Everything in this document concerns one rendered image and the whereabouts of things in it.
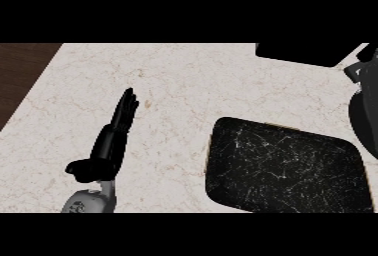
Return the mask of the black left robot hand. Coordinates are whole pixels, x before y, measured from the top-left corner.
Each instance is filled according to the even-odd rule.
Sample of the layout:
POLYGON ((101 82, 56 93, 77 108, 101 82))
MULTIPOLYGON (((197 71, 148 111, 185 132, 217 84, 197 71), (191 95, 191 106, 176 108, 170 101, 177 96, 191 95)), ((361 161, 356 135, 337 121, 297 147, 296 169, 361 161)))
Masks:
POLYGON ((76 177, 80 183, 111 181, 121 169, 127 137, 139 101, 133 89, 124 91, 118 101, 111 123, 107 124, 98 135, 90 157, 71 162, 65 172, 76 177))

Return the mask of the black marbled tray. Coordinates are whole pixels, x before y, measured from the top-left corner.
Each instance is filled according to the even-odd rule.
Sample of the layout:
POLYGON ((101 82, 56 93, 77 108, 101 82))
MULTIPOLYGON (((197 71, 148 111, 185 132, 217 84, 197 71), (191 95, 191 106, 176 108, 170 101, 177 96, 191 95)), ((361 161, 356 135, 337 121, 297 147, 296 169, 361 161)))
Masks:
POLYGON ((371 213, 364 160, 346 140, 232 117, 216 121, 206 193, 254 213, 371 213))

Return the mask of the dark grey pot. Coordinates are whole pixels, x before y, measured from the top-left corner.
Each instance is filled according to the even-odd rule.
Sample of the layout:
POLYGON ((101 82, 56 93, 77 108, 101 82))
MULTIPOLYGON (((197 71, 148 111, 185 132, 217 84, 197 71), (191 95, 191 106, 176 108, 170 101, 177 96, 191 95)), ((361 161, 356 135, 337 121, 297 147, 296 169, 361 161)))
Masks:
POLYGON ((359 85, 349 106, 350 123, 359 141, 378 159, 378 47, 362 50, 359 61, 344 68, 344 74, 359 85))

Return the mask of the black flat appliance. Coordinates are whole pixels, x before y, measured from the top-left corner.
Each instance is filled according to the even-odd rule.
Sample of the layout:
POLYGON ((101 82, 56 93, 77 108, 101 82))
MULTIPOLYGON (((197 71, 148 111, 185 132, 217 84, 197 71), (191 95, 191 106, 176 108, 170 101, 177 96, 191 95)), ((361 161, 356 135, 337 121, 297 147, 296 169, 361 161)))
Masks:
POLYGON ((334 67, 359 47, 359 43, 343 42, 291 42, 259 43, 256 55, 262 58, 334 67))

